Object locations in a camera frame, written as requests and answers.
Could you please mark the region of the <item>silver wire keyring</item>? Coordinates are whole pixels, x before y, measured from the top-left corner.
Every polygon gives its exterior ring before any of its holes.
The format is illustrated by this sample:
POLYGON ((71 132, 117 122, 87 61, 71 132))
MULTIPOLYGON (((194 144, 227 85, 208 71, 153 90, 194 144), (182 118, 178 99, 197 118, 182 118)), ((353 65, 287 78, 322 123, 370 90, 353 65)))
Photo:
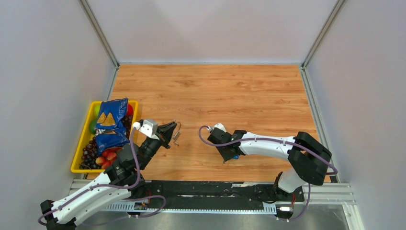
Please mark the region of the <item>silver wire keyring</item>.
POLYGON ((175 131, 173 132, 173 135, 172 135, 171 139, 172 139, 172 142, 173 142, 174 145, 179 146, 178 139, 179 139, 179 137, 180 137, 180 135, 181 135, 181 132, 180 132, 180 129, 181 129, 181 122, 177 122, 175 119, 173 119, 172 122, 174 122, 174 123, 177 124, 177 125, 176 125, 176 129, 177 129, 177 130, 175 130, 175 131))

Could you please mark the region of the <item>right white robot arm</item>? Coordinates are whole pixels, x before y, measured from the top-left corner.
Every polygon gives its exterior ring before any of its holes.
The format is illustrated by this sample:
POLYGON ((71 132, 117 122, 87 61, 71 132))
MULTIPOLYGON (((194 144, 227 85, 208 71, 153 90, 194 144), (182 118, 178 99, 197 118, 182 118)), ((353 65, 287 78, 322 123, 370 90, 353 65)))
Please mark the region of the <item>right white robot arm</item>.
POLYGON ((204 128, 209 136, 203 142, 216 147, 224 162, 248 155, 273 157, 289 162, 291 168, 279 173, 275 179, 273 193, 279 200, 286 200, 296 188, 304 184, 323 185, 328 169, 337 172, 330 162, 331 152, 306 132, 300 131, 296 136, 271 137, 245 130, 235 130, 231 134, 221 123, 201 126, 201 129, 204 128))

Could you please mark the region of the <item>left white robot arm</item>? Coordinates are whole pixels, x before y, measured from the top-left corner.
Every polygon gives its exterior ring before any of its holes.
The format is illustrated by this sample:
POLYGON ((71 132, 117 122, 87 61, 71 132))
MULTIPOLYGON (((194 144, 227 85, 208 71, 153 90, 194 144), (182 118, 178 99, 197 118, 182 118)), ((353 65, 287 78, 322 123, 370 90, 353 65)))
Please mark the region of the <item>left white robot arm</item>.
POLYGON ((137 146, 130 140, 121 148, 112 165, 88 184, 60 200, 42 202, 38 223, 48 230, 73 230, 117 201, 143 203, 154 198, 164 199, 162 195, 146 192, 141 171, 161 147, 170 148, 177 125, 175 121, 158 125, 151 119, 134 122, 130 136, 136 131, 144 134, 146 139, 142 145, 137 146))

